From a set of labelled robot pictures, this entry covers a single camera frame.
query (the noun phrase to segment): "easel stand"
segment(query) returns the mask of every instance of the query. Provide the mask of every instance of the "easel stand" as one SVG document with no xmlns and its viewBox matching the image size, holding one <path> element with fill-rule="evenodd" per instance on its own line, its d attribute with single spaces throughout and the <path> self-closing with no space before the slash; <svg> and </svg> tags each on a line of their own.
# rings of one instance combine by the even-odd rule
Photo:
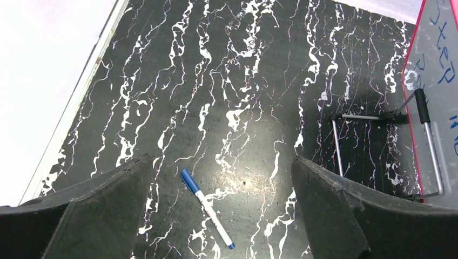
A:
<svg viewBox="0 0 458 259">
<path fill-rule="evenodd" d="M 402 114 L 401 111 L 406 107 L 406 105 L 415 97 L 416 104 L 417 104 L 417 109 L 418 109 L 418 114 L 420 116 L 420 122 L 424 125 L 425 127 L 425 132 L 426 132 L 426 137 L 428 139 L 428 147 L 429 147 L 429 152 L 431 154 L 431 159 L 433 162 L 433 168 L 434 168 L 434 173 L 437 181 L 437 192 L 435 193 L 430 193 L 430 194 L 425 194 L 425 195 L 410 195 L 406 197 L 407 199 L 410 200 L 422 200 L 428 197 L 432 196 L 437 196 L 437 195 L 442 195 L 444 192 L 444 187 L 443 187 L 443 182 L 442 182 L 442 176 L 441 176 L 441 171 L 439 167 L 439 162 L 437 159 L 437 153 L 436 149 L 434 147 L 434 139 L 433 139 L 433 134 L 431 132 L 431 128 L 429 124 L 431 123 L 431 120 L 429 119 L 429 113 L 428 113 L 428 107 L 426 105 L 426 97 L 423 89 L 417 89 L 415 90 L 409 98 L 402 104 L 402 106 L 399 109 L 395 109 L 393 111 L 387 112 L 380 114 L 379 116 L 361 116 L 361 115 L 351 115 L 351 114 L 334 114 L 330 117 L 329 122 L 332 123 L 332 129 L 334 132 L 334 141 L 335 141 L 335 149 L 337 152 L 337 161 L 339 164 L 339 173 L 341 177 L 344 177 L 344 170 L 342 169 L 342 158 L 340 155 L 340 147 L 339 147 L 339 135 L 337 131 L 337 125 L 336 122 L 339 119 L 345 118 L 345 119 L 358 119 L 358 120 L 377 120 L 377 121 L 382 121 L 386 123 L 392 123 L 392 124 L 408 124 L 408 117 L 406 114 Z"/>
</svg>

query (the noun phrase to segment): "black rubber grip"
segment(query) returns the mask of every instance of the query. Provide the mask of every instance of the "black rubber grip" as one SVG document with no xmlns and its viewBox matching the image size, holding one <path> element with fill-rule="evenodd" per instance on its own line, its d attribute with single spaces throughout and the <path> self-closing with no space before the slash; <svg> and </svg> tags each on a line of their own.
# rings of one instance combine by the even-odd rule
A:
<svg viewBox="0 0 458 259">
<path fill-rule="evenodd" d="M 428 106 L 426 106 L 426 97 L 425 97 L 425 92 L 423 89 L 417 89 L 415 90 L 415 100 L 416 100 L 416 107 L 418 108 L 418 115 L 420 116 L 420 122 L 422 124 L 424 123 L 430 123 L 431 120 L 429 119 L 429 112 L 428 112 Z"/>
</svg>

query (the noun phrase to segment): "white vein pattern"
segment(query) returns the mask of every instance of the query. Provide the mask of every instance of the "white vein pattern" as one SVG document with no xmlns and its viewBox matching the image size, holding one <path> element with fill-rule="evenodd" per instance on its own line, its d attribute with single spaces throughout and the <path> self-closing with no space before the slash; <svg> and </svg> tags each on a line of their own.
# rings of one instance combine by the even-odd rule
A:
<svg viewBox="0 0 458 259">
<path fill-rule="evenodd" d="M 409 37 L 401 21 L 327 0 L 132 0 L 42 194 L 150 153 L 131 258 L 312 258 L 291 162 L 303 155 L 333 170 L 327 117 L 394 108 Z M 341 124 L 346 176 L 416 192 L 403 132 Z M 233 251 L 181 182 L 184 167 Z"/>
</svg>

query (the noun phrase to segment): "small whiteboard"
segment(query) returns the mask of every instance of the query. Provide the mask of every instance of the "small whiteboard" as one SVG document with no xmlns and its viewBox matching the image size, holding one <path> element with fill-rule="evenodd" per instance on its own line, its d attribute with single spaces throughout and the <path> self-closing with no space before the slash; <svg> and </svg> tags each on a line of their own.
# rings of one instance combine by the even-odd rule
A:
<svg viewBox="0 0 458 259">
<path fill-rule="evenodd" d="M 426 95 L 444 195 L 426 203 L 458 208 L 458 0 L 423 0 L 403 71 L 404 94 Z M 423 194 L 437 192 L 433 164 L 415 99 L 407 105 Z"/>
</svg>

